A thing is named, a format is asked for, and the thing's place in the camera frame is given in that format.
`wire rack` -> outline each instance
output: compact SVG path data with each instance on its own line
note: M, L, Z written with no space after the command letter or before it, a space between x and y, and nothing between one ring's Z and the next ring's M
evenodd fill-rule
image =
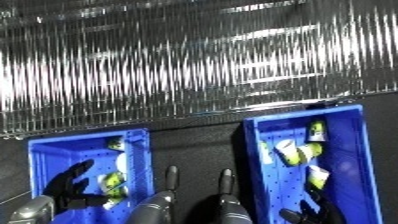
M397 90L393 0L0 0L0 136Z

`black surface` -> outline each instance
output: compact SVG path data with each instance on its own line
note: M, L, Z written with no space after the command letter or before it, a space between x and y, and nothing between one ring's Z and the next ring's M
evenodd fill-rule
M398 97L378 96L357 103L365 107L384 221L395 224L398 223ZM180 168L176 207L179 223L212 221L217 203L214 195L218 190L219 174L224 168L237 172L235 192L254 215L244 135L238 122L242 116L210 118L211 121L179 120L168 130L164 130L167 125L153 128L156 130L151 133L151 138L157 189L164 188L164 171L169 165ZM5 217L9 217L28 197L25 195L7 203L2 201L28 191L29 180L24 142L0 140L0 147L0 223L4 223Z

